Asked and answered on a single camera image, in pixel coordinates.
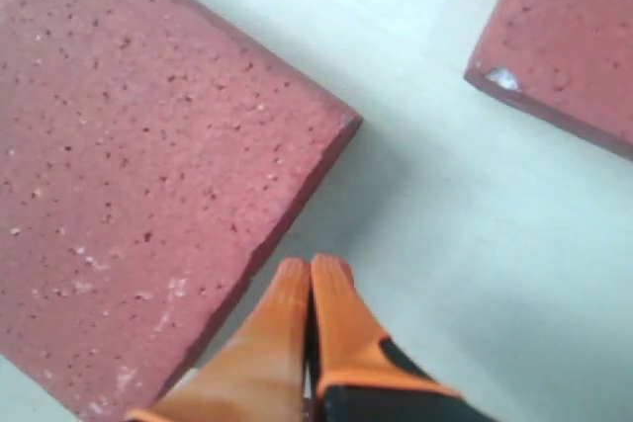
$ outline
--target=floor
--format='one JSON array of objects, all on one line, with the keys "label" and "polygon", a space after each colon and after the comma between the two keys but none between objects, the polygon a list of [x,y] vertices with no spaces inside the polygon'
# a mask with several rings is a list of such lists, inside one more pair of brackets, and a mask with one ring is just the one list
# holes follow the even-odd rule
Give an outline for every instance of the floor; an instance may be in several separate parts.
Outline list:
[{"label": "floor", "polygon": [[[498,420],[633,419],[633,164],[462,80],[495,0],[202,1],[366,118],[208,356],[281,256],[325,250]],[[72,420],[1,359],[0,386],[4,419]]]}]

